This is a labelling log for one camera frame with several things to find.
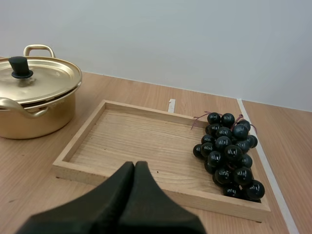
grape bunch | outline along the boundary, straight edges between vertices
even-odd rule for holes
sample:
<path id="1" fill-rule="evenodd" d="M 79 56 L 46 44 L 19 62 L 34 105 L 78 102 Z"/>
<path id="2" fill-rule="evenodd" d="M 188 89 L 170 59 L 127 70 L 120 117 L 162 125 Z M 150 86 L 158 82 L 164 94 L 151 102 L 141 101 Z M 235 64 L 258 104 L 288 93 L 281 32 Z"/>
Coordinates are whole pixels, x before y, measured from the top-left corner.
<path id="1" fill-rule="evenodd" d="M 204 160 L 206 171 L 225 196 L 260 202 L 265 189 L 254 179 L 253 160 L 247 154 L 258 144 L 257 138 L 249 134 L 250 123 L 244 119 L 236 122 L 230 113 L 210 113 L 207 119 L 206 135 L 194 147 L 194 155 Z"/>

pot handle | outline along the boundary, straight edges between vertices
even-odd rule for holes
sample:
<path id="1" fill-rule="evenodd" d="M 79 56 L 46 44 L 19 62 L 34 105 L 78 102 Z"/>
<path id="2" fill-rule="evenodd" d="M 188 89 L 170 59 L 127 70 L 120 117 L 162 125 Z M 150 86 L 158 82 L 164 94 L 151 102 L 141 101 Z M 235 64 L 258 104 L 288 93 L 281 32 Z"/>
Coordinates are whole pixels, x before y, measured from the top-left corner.
<path id="1" fill-rule="evenodd" d="M 42 115 L 44 115 L 48 111 L 48 107 L 45 107 L 44 109 L 36 112 L 28 112 L 26 111 L 20 104 L 18 104 L 16 101 L 0 97 L 0 109 L 6 109 L 11 111 L 19 112 L 21 115 L 23 115 L 26 118 L 37 118 Z"/>
<path id="2" fill-rule="evenodd" d="M 39 44 L 27 45 L 24 49 L 24 56 L 29 56 L 29 52 L 31 50 L 47 50 L 50 52 L 51 57 L 56 58 L 53 50 L 47 45 L 39 45 Z"/>

black knob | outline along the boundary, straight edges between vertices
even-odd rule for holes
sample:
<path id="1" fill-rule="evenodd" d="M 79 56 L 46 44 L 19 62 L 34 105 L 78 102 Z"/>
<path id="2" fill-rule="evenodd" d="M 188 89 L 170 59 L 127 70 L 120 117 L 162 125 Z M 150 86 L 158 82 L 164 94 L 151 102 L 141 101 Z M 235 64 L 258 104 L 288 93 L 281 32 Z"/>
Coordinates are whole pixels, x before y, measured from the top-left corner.
<path id="1" fill-rule="evenodd" d="M 16 56 L 9 58 L 9 63 L 13 69 L 12 76 L 14 78 L 22 79 L 29 78 L 33 75 L 33 71 L 29 70 L 27 58 Z"/>

grape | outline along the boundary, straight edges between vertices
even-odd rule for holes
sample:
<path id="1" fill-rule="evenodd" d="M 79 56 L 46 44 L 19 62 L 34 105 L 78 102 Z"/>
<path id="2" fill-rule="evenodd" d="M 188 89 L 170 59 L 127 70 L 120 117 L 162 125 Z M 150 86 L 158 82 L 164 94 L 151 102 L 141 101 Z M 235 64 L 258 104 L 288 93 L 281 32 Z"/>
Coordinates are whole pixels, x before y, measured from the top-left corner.
<path id="1" fill-rule="evenodd" d="M 243 191 L 248 199 L 258 200 L 265 194 L 264 186 L 258 180 L 253 180 L 248 186 L 243 188 Z"/>
<path id="2" fill-rule="evenodd" d="M 251 136 L 252 136 L 253 139 L 254 139 L 254 144 L 253 144 L 253 147 L 252 147 L 252 148 L 254 148 L 254 147 L 256 147 L 257 144 L 258 144 L 258 139 L 257 139 L 254 135 L 251 135 Z"/>
<path id="3" fill-rule="evenodd" d="M 215 134 L 219 128 L 221 128 L 221 125 L 218 123 L 214 123 L 214 124 L 209 125 L 208 134 L 215 137 Z"/>
<path id="4" fill-rule="evenodd" d="M 207 116 L 208 123 L 214 124 L 214 123 L 220 123 L 221 117 L 218 113 L 212 112 Z"/>
<path id="5" fill-rule="evenodd" d="M 238 165 L 241 167 L 251 168 L 253 165 L 253 159 L 248 154 L 244 154 L 242 159 L 238 162 Z"/>
<path id="6" fill-rule="evenodd" d="M 228 162 L 232 163 L 240 161 L 243 157 L 242 150 L 236 145 L 229 145 L 225 148 L 224 153 Z"/>
<path id="7" fill-rule="evenodd" d="M 226 113 L 221 117 L 221 124 L 224 127 L 231 128 L 234 123 L 235 117 L 230 113 Z"/>
<path id="8" fill-rule="evenodd" d="M 242 150 L 243 154 L 249 151 L 249 145 L 246 140 L 238 141 L 235 145 L 238 146 Z"/>
<path id="9" fill-rule="evenodd" d="M 207 171 L 209 174 L 212 174 L 212 175 L 213 175 L 213 174 L 215 173 L 216 167 L 213 167 L 212 165 L 210 165 L 209 162 L 207 161 L 207 159 L 205 159 L 204 165 L 205 165 L 206 171 Z"/>
<path id="10" fill-rule="evenodd" d="M 254 147 L 254 137 L 252 135 L 248 135 L 246 141 L 248 142 L 249 148 Z"/>
<path id="11" fill-rule="evenodd" d="M 233 127 L 233 136 L 239 140 L 245 140 L 248 136 L 248 129 L 244 125 L 238 124 Z"/>
<path id="12" fill-rule="evenodd" d="M 241 197 L 241 190 L 239 187 L 228 185 L 223 188 L 223 195 L 240 198 Z"/>
<path id="13" fill-rule="evenodd" d="M 231 144 L 232 142 L 227 136 L 221 136 L 217 140 L 215 140 L 215 147 L 220 152 L 223 152 L 224 149 Z"/>
<path id="14" fill-rule="evenodd" d="M 233 145 L 235 145 L 238 142 L 237 138 L 235 138 L 234 136 L 231 137 L 231 141 Z"/>
<path id="15" fill-rule="evenodd" d="M 221 127 L 221 128 L 219 128 L 216 131 L 215 136 L 216 137 L 228 137 L 228 138 L 231 138 L 232 137 L 232 132 L 227 127 Z"/>
<path id="16" fill-rule="evenodd" d="M 244 189 L 241 191 L 241 197 L 240 198 L 243 199 L 243 200 L 246 200 L 246 201 L 253 201 L 253 202 L 261 203 L 260 199 L 252 200 L 252 199 L 248 198 L 246 196 L 246 192 L 244 191 Z"/>
<path id="17" fill-rule="evenodd" d="M 249 168 L 242 167 L 233 172 L 233 179 L 235 183 L 246 186 L 252 182 L 253 174 Z"/>
<path id="18" fill-rule="evenodd" d="M 204 143 L 207 143 L 207 142 L 210 142 L 210 143 L 214 144 L 215 143 L 215 139 L 213 138 L 213 136 L 211 136 L 209 134 L 206 134 L 201 139 L 201 143 L 204 144 Z"/>
<path id="19" fill-rule="evenodd" d="M 205 133 L 206 133 L 206 134 L 209 134 L 209 128 L 210 128 L 210 124 L 208 124 L 208 125 L 206 126 L 206 128 L 205 128 Z"/>
<path id="20" fill-rule="evenodd" d="M 201 144 L 196 145 L 193 148 L 193 154 L 195 155 L 195 157 L 197 157 L 199 159 L 204 159 L 204 156 L 200 152 L 200 147 L 201 147 Z"/>
<path id="21" fill-rule="evenodd" d="M 248 129 L 248 132 L 250 131 L 250 123 L 249 123 L 249 121 L 247 121 L 245 119 L 242 119 L 240 122 L 238 122 L 238 124 L 244 125 Z"/>
<path id="22" fill-rule="evenodd" d="M 221 166 L 224 163 L 224 159 L 224 155 L 218 151 L 212 151 L 207 157 L 208 163 L 213 167 Z"/>
<path id="23" fill-rule="evenodd" d="M 218 187 L 225 187 L 226 185 L 224 185 L 224 184 L 220 184 L 218 181 L 217 181 L 217 179 L 215 178 L 215 175 L 213 174 L 213 182 L 215 183 L 215 185 L 216 186 L 218 186 Z"/>
<path id="24" fill-rule="evenodd" d="M 220 184 L 229 184 L 231 182 L 230 173 L 231 172 L 228 169 L 226 169 L 225 167 L 221 167 L 215 171 L 215 179 Z"/>
<path id="25" fill-rule="evenodd" d="M 204 156 L 204 158 L 207 158 L 208 155 L 215 149 L 215 145 L 207 142 L 201 145 L 200 152 Z"/>

gold pot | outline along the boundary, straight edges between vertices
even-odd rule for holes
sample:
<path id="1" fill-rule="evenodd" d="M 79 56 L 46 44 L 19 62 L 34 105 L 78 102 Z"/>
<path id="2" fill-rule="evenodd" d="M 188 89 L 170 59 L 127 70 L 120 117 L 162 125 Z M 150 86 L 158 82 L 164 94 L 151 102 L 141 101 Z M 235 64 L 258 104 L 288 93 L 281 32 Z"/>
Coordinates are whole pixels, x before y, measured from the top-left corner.
<path id="1" fill-rule="evenodd" d="M 31 50 L 48 50 L 51 57 L 29 56 Z M 28 139 L 62 128 L 74 116 L 81 80 L 81 70 L 46 45 L 0 59 L 0 137 Z"/>

